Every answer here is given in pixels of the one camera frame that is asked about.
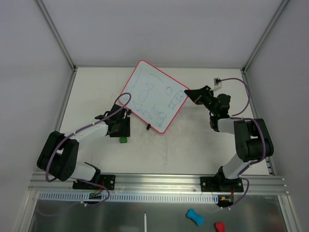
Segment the green whiteboard eraser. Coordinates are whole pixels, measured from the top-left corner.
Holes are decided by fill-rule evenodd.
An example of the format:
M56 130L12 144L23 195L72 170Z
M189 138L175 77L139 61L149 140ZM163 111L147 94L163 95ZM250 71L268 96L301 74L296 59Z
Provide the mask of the green whiteboard eraser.
M121 144L127 143L127 137L120 137L120 138L119 138L119 142L120 142Z

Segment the pink framed whiteboard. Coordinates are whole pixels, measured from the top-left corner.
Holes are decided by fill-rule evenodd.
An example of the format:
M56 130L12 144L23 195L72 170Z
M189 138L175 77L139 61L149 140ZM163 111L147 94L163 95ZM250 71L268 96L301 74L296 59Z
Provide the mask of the pink framed whiteboard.
M160 134L166 132L188 96L189 88L145 60L138 62L119 98Z

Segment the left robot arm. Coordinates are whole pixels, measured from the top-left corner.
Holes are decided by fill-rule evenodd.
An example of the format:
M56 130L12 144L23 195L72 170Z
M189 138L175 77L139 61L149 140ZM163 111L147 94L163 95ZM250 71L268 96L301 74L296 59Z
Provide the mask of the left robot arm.
M79 189L98 189L104 185L101 170L90 163L78 162L78 153L83 145L89 145L106 136L128 138L130 113L126 108L114 105L110 111L69 134L58 131L50 133L37 160L37 167L45 171L45 180L51 183L72 179L76 181Z

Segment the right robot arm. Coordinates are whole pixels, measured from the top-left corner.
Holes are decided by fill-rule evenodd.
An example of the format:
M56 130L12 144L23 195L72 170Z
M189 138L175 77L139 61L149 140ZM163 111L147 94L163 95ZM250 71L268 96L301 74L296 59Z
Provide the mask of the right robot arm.
M234 135L236 154L205 183L205 187L210 189L230 191L238 186L240 176L251 165L273 155L274 146L265 121L261 118L230 116L228 111L231 96L219 94L215 97L209 86L184 92L194 104L203 105L209 110L211 129Z

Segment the white marker pen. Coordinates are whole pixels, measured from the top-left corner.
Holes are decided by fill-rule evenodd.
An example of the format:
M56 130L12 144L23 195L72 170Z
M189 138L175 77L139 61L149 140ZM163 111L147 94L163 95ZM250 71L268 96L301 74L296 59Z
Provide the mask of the white marker pen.
M144 212L144 232L147 232L147 215L146 215L146 212Z

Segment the blue eraser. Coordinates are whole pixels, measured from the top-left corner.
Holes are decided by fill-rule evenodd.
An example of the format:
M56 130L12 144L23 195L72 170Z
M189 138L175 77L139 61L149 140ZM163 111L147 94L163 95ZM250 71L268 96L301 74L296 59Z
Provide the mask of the blue eraser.
M194 209L189 209L186 216L191 219L197 226L202 226L205 219L199 215Z

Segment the red eraser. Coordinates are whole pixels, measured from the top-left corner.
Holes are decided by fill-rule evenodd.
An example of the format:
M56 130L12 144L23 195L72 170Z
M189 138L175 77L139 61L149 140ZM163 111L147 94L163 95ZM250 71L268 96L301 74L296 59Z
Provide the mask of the red eraser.
M217 222L214 226L217 232L225 232L225 224L223 222Z

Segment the right aluminium frame post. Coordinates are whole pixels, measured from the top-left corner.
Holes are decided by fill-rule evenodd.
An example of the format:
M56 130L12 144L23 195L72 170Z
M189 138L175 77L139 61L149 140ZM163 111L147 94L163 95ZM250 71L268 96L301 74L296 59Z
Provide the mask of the right aluminium frame post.
M262 32L262 35L258 39L257 44L255 45L253 51L250 53L249 58L245 62L245 65L242 67L242 72L244 74L247 73L250 66L253 64L255 58L257 57L258 53L262 49L262 46L265 44L267 38L271 34L272 30L276 26L277 22L279 21L281 15L287 8L288 4L290 3L290 0L281 0L278 7L276 8L275 12L273 13L272 17L270 18L269 22L267 23L265 29Z

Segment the aluminium frame post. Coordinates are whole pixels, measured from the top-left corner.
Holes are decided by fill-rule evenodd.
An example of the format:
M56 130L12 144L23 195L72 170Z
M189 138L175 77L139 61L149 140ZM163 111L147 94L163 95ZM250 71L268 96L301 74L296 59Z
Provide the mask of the aluminium frame post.
M250 53L249 58L245 62L245 65L242 67L242 72L244 74L247 73L250 66L253 64L255 58L257 57L258 53L262 49L262 46L265 44L267 38L271 34L272 30L276 26L277 22L279 21L281 15L287 8L288 4L290 3L290 0L281 0L278 7L276 8L275 12L273 13L272 17L270 18L269 22L267 23L265 29L262 32L262 35L258 39L257 44L255 45L253 51Z
M50 16L50 13L44 3L43 0L35 0L34 1L40 11L40 13L42 14L43 19L45 20L46 24L48 25L48 28L51 32L51 34L53 35L54 39L56 40L56 43L62 53L62 55L64 56L67 64L69 65L70 69L72 71L75 71L76 69L76 65L74 64L73 59L71 58L57 28L56 25L54 24L53 19Z

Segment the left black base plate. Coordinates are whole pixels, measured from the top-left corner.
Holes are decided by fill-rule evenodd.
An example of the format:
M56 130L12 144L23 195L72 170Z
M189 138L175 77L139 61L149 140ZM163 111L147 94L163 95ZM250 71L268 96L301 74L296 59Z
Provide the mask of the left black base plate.
M92 179L91 183L98 184L98 185L103 185L107 190L114 190L115 186L115 175L111 174L96 174ZM98 190L98 186L94 186L91 184L87 184L85 182L77 181L73 182L72 185L73 189L78 189L78 190Z

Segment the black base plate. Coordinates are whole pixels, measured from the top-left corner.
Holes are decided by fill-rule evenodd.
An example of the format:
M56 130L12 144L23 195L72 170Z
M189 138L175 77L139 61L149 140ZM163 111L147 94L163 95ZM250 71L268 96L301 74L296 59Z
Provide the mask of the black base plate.
M92 179L91 183L98 184L98 185L103 185L107 190L114 190L115 186L115 175L111 174L96 174ZM72 185L73 189L78 189L78 190L98 190L98 186L94 186L91 184L87 184L85 182L77 181L73 182Z
M242 181L238 179L219 179L215 176L202 176L200 178L202 192L236 192L244 191Z

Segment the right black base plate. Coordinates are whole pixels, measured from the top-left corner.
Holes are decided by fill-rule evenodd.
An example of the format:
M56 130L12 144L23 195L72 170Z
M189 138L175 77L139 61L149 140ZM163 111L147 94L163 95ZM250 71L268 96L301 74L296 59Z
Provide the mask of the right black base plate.
M200 178L202 192L236 192L244 191L242 181L238 179L219 179L215 176L202 176Z

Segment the aluminium mounting rail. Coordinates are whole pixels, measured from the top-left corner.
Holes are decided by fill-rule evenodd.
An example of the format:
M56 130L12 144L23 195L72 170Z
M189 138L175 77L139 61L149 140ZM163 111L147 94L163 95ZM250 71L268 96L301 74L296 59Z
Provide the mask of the aluminium mounting rail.
M289 195L285 178L273 175L244 175L249 180L248 194ZM201 193L205 182L196 174L115 174L114 192L124 193ZM72 190L73 181L48 183L43 172L35 172L28 190Z

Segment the left aluminium frame post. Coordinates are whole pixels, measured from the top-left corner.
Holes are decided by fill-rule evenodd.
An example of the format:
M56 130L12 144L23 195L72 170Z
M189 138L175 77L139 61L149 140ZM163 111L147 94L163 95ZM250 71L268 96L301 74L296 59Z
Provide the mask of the left aluminium frame post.
M50 13L44 3L43 0L35 0L34 1L40 11L40 13L42 14L43 19L45 20L46 24L48 25L48 28L51 32L51 34L53 35L54 39L56 40L56 43L62 53L62 55L64 56L67 64L69 65L70 69L72 71L75 71L76 69L76 65L74 64L73 59L71 58L57 28L56 25L54 24L53 19L50 16Z

